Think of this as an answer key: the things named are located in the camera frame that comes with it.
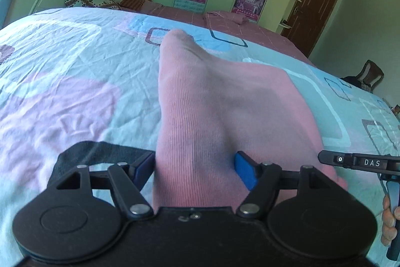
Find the person's right hand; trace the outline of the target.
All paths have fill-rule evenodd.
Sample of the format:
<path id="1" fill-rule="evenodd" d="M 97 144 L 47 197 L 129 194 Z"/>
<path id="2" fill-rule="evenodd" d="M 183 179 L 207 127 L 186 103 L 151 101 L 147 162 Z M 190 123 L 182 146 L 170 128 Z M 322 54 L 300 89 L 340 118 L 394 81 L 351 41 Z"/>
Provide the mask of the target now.
<path id="1" fill-rule="evenodd" d="M 394 212 L 391 211 L 391 203 L 390 198 L 386 195 L 382 202 L 383 212 L 382 212 L 382 236 L 381 243 L 385 247 L 389 247 L 391 242 L 397 236 L 397 229 L 395 228 L 395 224 L 399 221 L 399 207 L 397 207 Z"/>

